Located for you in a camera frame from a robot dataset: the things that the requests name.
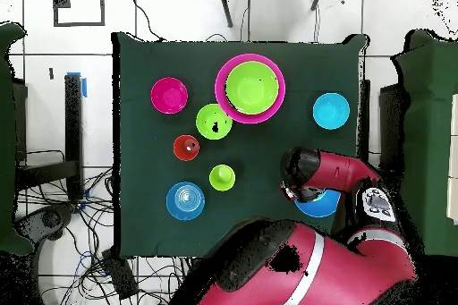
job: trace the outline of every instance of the white tile floor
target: white tile floor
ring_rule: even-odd
[[[98,1],[71,0],[71,9],[59,9],[60,20],[100,18]],[[371,80],[369,149],[379,152],[378,93],[380,88],[397,82],[389,56],[403,50],[404,37],[412,29],[428,28],[441,37],[457,39],[458,5],[454,5],[457,0],[320,0],[319,15],[310,10],[311,1],[251,0],[250,40],[339,43],[353,33],[369,35],[365,58],[366,79]],[[440,13],[442,17],[438,15],[435,2],[445,3]],[[167,40],[204,40],[214,33],[220,33],[228,40],[240,40],[242,17],[247,8],[247,0],[228,0],[233,18],[233,27],[229,29],[220,0],[138,0],[138,3],[148,14],[153,31]],[[52,0],[0,0],[0,22],[19,22],[27,31],[23,41],[12,45],[10,61],[15,75],[25,79],[29,86],[29,150],[64,150],[64,75],[80,72],[81,77],[87,78],[88,96],[83,98],[85,177],[99,174],[113,163],[110,33],[125,31],[145,40],[155,39],[148,31],[143,13],[136,10],[132,0],[105,0],[105,15],[106,26],[103,27],[56,28]],[[247,22],[245,15],[243,41],[248,37]],[[53,80],[49,77],[49,68],[53,68]],[[49,154],[35,155],[29,162],[58,160],[58,154]],[[377,155],[371,155],[372,163],[377,164],[377,160]],[[56,192],[57,188],[47,185],[44,191]],[[91,196],[109,199],[103,182],[91,192]],[[35,204],[20,203],[17,216],[24,216],[35,208]],[[88,213],[93,213],[93,209],[88,208]],[[104,214],[100,220],[106,225],[111,221],[111,214]],[[69,228],[77,237],[80,251],[87,250],[87,230],[78,215],[74,215]],[[111,246],[112,228],[98,226],[97,230],[101,249]],[[79,260],[68,232],[59,241],[47,241],[39,263],[40,289],[44,291],[71,284]],[[171,265],[169,258],[136,258],[132,264],[134,274],[138,268],[140,288],[147,292],[168,290],[166,285],[172,268],[159,271],[159,275],[164,275],[162,278],[149,276],[153,274],[151,268],[158,270]],[[172,280],[172,288],[176,288],[176,279]],[[108,291],[113,289],[108,282],[106,285]],[[45,303],[57,305],[64,293],[65,289],[46,292]],[[100,295],[99,288],[95,288],[92,294]],[[110,298],[110,302],[120,305],[115,297]],[[140,305],[156,303],[158,298],[150,295],[140,301]],[[69,299],[69,305],[107,304],[104,300],[86,301],[75,296]]]

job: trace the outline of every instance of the red bowl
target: red bowl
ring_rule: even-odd
[[[188,161],[199,153],[199,143],[192,135],[180,135],[174,141],[174,154],[178,159]]]

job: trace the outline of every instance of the pink bowl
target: pink bowl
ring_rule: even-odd
[[[164,114],[180,112],[188,101],[188,91],[184,84],[170,77],[156,81],[150,96],[153,107]]]
[[[227,80],[227,76],[229,72],[236,67],[237,65],[244,63],[244,62],[261,62],[263,64],[268,65],[272,71],[275,73],[276,78],[278,79],[278,96],[276,97],[276,101],[272,106],[267,109],[266,111],[259,113],[259,114],[244,114],[240,113],[236,109],[233,108],[231,103],[228,101],[225,95],[225,82]],[[216,76],[215,82],[215,96],[217,103],[221,106],[223,111],[229,115],[234,121],[238,123],[262,123],[268,120],[272,115],[276,113],[276,111],[280,108],[284,100],[284,93],[285,93],[285,85],[284,85],[284,77],[280,69],[277,65],[272,62],[270,59],[266,58],[265,56],[258,55],[258,54],[241,54],[233,57],[228,62],[223,65],[221,70],[219,70],[218,75]]]

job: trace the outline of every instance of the small red bowl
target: small red bowl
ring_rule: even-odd
[[[188,101],[188,91],[176,78],[166,77],[156,81],[150,93],[151,103],[159,112],[175,114],[180,112]]]
[[[192,135],[180,135],[174,141],[174,154],[178,159],[188,161],[199,153],[199,143]]]

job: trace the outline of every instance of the dark green table surface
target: dark green table surface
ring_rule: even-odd
[[[359,52],[364,35],[345,44],[140,42],[118,33],[121,89],[121,254],[203,256],[235,224],[252,216],[290,218],[328,232],[333,217],[313,219],[280,194],[280,159],[292,146],[322,148],[354,156],[359,99]],[[286,95],[278,112],[264,123],[233,122],[222,140],[206,140],[195,125],[197,112],[215,103],[219,69],[243,53],[270,58],[282,71]],[[153,84],[173,76],[187,87],[186,107],[160,114],[149,93]],[[350,118],[334,131],[313,121],[315,100],[338,92],[350,104]],[[174,139],[194,135],[200,152],[190,162],[173,153]],[[232,189],[215,191],[208,181],[213,166],[230,165]],[[193,182],[205,194],[202,214],[191,221],[173,218],[165,207],[170,188]]]

